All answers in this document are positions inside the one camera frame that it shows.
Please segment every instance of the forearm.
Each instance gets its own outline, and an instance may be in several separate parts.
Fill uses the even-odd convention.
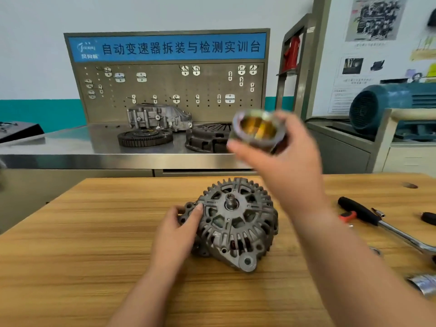
[[[161,326],[174,279],[173,273],[150,268],[128,293],[107,327]]]
[[[333,211],[291,218],[324,306],[337,326],[430,326],[436,311]]]

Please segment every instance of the stainless steel workbench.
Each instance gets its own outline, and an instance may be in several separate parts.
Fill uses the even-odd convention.
[[[147,148],[121,147],[123,124],[93,123],[0,144],[0,166],[7,169],[130,169],[234,170],[249,169],[233,154],[203,154],[185,148],[185,133]]]
[[[117,135],[130,130],[125,123],[92,123],[0,144],[0,233],[85,178],[209,175],[218,181],[255,174],[233,154],[186,149],[184,132],[165,145],[119,146]]]

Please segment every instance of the white poster board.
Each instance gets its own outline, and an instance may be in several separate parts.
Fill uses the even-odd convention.
[[[427,26],[435,8],[436,0],[332,0],[308,117],[348,115],[371,84],[436,77],[436,29]]]

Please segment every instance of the black object on wall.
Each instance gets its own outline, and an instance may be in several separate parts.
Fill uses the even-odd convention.
[[[436,9],[433,10],[432,15],[430,16],[428,26],[436,27]]]
[[[27,123],[24,121],[0,121],[0,143],[24,139],[40,134],[44,134],[44,131],[39,124]]]

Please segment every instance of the wooden tabletop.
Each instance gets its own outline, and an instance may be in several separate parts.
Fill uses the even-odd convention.
[[[250,179],[262,184],[259,177]],[[32,214],[0,236],[0,325],[104,326],[147,268],[166,209],[195,201],[219,180],[87,179]],[[334,206],[340,196],[355,199],[436,245],[436,227],[418,215],[436,212],[436,179],[383,173],[328,175],[325,182]],[[294,232],[277,202],[275,207],[279,234],[253,274],[213,258],[188,258],[171,294],[167,326],[332,326]],[[379,248],[400,275],[435,272],[415,249],[383,229],[353,224],[351,231]]]

